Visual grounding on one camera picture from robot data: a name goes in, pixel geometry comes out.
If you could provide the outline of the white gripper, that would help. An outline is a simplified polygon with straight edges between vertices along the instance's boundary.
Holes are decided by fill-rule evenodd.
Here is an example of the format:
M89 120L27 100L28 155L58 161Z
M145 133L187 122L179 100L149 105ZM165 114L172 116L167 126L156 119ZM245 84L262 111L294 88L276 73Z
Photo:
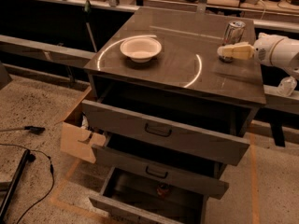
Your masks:
M248 60L253 56L260 64L282 67L285 61L282 59L282 52L277 51L277 46L284 39L285 36L282 35L259 33L253 46L249 42L240 42L221 46L217 49L217 53L224 58L239 60Z

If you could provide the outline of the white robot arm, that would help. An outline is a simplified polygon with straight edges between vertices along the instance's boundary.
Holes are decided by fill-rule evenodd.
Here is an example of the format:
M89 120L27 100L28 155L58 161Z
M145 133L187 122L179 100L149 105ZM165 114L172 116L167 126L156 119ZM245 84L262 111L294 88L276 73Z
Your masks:
M284 35L259 33L253 45L239 42L218 48L222 57L248 60L284 70L289 76L299 80L299 40Z

